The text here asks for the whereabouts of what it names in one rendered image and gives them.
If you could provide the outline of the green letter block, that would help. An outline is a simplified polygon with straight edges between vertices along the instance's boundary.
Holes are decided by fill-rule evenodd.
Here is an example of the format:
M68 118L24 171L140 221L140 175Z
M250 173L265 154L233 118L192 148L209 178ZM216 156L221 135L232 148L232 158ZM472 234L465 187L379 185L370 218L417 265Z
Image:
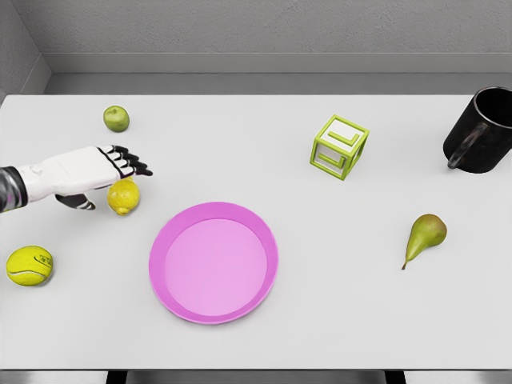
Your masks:
M316 134L310 164L345 180L362 156L370 131L334 114Z

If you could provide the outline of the green apple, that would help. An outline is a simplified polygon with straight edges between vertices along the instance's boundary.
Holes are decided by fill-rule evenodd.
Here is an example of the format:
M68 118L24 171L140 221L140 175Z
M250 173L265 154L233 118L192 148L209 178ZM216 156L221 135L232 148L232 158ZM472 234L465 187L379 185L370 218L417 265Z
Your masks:
M130 116L121 106L109 106L103 112L103 122L109 130L121 133L129 127Z

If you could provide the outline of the black mug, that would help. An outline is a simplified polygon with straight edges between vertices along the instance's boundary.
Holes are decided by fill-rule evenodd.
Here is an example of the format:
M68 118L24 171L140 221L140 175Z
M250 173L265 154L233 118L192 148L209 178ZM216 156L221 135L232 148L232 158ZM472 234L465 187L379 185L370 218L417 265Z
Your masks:
M512 90L493 86L470 100L443 143L450 169L491 171L512 150Z

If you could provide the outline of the pink round plate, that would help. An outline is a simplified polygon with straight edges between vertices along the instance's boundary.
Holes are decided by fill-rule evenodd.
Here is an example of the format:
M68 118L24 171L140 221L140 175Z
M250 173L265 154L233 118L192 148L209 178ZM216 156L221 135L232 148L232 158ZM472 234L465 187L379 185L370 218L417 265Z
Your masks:
M253 211L208 202L176 214L150 250L153 291L171 313L197 324L232 322L256 309L278 272L278 245Z

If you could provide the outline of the green pear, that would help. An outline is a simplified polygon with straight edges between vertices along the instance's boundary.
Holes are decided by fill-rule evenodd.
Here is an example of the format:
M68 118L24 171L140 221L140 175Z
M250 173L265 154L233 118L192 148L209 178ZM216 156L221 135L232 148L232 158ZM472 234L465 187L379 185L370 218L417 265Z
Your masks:
M443 243L446 236L446 224L439 216L424 214L417 218L411 227L402 270L406 268L408 262L414 260L424 249Z

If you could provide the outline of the yellow tennis ball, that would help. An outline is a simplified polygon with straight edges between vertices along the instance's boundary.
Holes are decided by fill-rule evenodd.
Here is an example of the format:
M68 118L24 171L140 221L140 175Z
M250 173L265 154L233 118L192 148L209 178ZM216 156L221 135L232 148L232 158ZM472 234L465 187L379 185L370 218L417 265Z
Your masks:
M53 271L53 256L40 246L24 246L14 251L6 261L10 280L20 286L44 283Z

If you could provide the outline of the yellow lemon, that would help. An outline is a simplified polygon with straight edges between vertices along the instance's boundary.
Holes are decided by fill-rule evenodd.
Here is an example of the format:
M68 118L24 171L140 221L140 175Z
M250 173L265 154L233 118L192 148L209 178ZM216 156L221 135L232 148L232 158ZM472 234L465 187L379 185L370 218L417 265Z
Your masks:
M106 200L113 212L125 216L139 204L138 185L132 177L119 180L108 189Z

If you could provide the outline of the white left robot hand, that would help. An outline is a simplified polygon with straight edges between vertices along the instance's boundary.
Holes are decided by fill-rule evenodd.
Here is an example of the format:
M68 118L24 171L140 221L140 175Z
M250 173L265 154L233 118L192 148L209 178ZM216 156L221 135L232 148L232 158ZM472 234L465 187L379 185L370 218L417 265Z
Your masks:
M130 176L152 174L147 164L123 146L88 146L42 162L42 176L52 187L51 193L60 203L77 210L95 209L86 196L91 190L106 188Z

